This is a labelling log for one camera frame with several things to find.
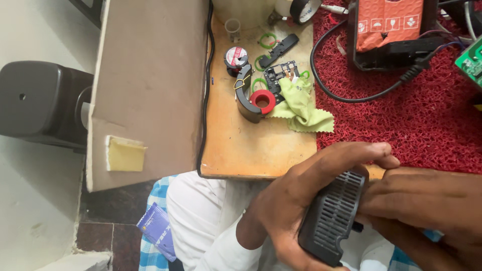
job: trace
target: white wall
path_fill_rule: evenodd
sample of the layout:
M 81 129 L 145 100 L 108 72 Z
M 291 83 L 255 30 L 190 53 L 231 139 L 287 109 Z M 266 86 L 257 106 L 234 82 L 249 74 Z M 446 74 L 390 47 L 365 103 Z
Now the white wall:
M 42 60 L 93 73 L 99 35 L 68 0 L 0 3 L 0 67 Z M 35 270 L 70 253 L 83 159 L 0 136 L 0 270 Z

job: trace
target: green circuit board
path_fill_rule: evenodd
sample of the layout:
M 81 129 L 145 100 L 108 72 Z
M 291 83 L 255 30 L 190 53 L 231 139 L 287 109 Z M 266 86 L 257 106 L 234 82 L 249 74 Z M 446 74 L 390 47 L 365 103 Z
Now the green circuit board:
M 462 72 L 472 79 L 482 89 L 482 37 L 478 38 L 469 46 L 462 55 L 457 58 L 455 64 Z

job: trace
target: hand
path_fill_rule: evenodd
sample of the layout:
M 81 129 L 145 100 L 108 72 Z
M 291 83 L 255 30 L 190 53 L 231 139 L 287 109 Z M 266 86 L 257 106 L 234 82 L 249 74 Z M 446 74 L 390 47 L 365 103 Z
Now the hand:
M 298 228 L 305 210 L 318 191 L 354 167 L 368 178 L 368 172 L 361 166 L 368 161 L 374 161 L 386 169 L 400 165 L 391 155 L 388 143 L 340 142 L 293 166 L 251 201 L 237 226 L 238 242 L 245 248 L 254 249 L 264 239 L 253 242 L 255 238 L 246 238 L 249 236 L 246 232 L 258 238 L 266 237 L 267 233 L 273 241 L 278 259 L 295 270 L 346 270 L 333 269 L 305 252 L 298 244 Z
M 368 188 L 358 214 L 424 271 L 480 270 L 481 206 L 481 176 L 399 168 Z M 415 227 L 445 235 L 433 243 Z

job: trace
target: floor tile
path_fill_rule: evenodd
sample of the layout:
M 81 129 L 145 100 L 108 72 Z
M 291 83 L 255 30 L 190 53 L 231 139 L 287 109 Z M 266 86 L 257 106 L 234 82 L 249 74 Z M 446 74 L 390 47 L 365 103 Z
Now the floor tile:
M 139 269 L 142 232 L 133 225 L 114 225 L 112 242 L 113 271 Z
M 156 181 L 89 193 L 82 189 L 80 222 L 135 225 L 146 212 L 147 197 Z
M 83 251 L 111 251 L 113 224 L 80 223 L 77 248 Z

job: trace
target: red tape roll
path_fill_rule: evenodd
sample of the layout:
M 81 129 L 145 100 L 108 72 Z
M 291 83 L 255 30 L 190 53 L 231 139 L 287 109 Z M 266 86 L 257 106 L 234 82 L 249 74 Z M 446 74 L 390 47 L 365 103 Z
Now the red tape roll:
M 255 91 L 253 95 L 249 97 L 249 102 L 257 108 L 260 108 L 263 114 L 270 113 L 276 105 L 276 99 L 273 93 L 266 89 Z

